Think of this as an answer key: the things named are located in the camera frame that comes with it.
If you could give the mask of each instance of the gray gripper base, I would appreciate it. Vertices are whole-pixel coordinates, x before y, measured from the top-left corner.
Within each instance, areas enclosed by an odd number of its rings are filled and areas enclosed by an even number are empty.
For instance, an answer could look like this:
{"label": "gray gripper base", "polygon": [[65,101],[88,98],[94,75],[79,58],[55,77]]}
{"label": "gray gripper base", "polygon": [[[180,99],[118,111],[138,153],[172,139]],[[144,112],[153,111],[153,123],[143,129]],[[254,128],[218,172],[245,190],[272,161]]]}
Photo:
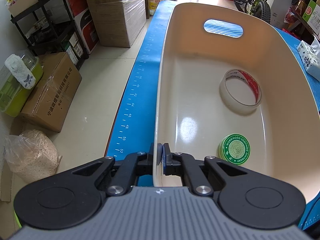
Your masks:
{"label": "gray gripper base", "polygon": [[90,220],[64,230],[23,227],[11,240],[306,240],[296,226],[247,228],[227,218],[212,199],[187,187],[134,187],[109,198]]}

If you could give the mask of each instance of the blue ruler mat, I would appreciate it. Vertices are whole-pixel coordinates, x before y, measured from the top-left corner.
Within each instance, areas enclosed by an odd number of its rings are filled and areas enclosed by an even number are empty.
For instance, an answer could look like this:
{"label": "blue ruler mat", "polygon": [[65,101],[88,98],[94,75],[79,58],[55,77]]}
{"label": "blue ruler mat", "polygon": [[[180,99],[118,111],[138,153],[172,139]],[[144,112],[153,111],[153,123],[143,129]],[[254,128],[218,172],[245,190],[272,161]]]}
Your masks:
{"label": "blue ruler mat", "polygon": [[[114,156],[116,160],[124,159],[129,153],[148,152],[153,143],[162,46],[171,12],[176,4],[169,0],[159,4],[133,65],[107,149],[107,155]],[[204,28],[210,32],[224,34],[229,31],[228,35],[239,35],[239,29],[233,29],[233,24],[221,26],[221,23],[215,20],[207,21]],[[296,49],[300,41],[281,30],[276,30],[297,58],[320,109],[320,82],[308,75],[303,67]],[[152,177],[141,177],[139,185],[152,186]],[[318,198],[320,194],[307,204],[299,224],[301,229],[306,229],[320,219]]]}

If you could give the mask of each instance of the clear tape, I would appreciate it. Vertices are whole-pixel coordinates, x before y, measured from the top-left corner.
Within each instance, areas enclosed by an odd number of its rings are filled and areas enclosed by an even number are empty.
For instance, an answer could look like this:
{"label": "clear tape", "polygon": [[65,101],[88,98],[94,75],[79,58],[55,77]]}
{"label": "clear tape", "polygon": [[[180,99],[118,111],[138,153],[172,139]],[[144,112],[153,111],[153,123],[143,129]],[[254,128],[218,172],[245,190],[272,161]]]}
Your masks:
{"label": "clear tape", "polygon": [[[253,92],[255,93],[256,97],[256,103],[253,105],[246,105],[244,103],[239,102],[236,100],[228,91],[226,80],[230,77],[237,77],[242,80],[244,80],[248,86],[251,87]],[[220,86],[220,96],[222,98],[222,101],[227,105],[229,109],[236,113],[240,114],[249,114],[253,112],[261,103],[261,90],[258,83],[255,81],[255,79],[249,75],[247,72],[239,69],[231,69],[226,72],[223,79],[221,80]]]}

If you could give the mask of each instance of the yellow-green plastic bin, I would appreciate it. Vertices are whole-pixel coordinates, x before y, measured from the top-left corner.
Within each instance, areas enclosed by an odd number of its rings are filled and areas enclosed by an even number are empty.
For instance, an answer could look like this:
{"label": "yellow-green plastic bin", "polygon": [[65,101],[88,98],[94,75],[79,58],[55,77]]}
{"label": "yellow-green plastic bin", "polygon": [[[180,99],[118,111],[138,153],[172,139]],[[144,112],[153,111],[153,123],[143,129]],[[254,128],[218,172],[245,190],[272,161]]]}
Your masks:
{"label": "yellow-green plastic bin", "polygon": [[[36,84],[43,75],[42,66],[38,57],[34,57],[29,51],[18,54],[36,78]],[[16,117],[28,99],[33,89],[25,89],[3,66],[0,70],[0,111],[12,117]]]}

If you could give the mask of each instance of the red box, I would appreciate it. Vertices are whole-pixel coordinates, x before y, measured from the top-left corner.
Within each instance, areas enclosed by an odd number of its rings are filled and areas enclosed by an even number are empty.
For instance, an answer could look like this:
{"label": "red box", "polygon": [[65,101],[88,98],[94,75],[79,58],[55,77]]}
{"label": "red box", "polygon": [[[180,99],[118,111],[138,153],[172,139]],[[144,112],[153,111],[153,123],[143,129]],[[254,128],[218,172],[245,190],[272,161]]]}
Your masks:
{"label": "red box", "polygon": [[86,0],[68,0],[77,29],[90,54],[98,43],[98,35]]}

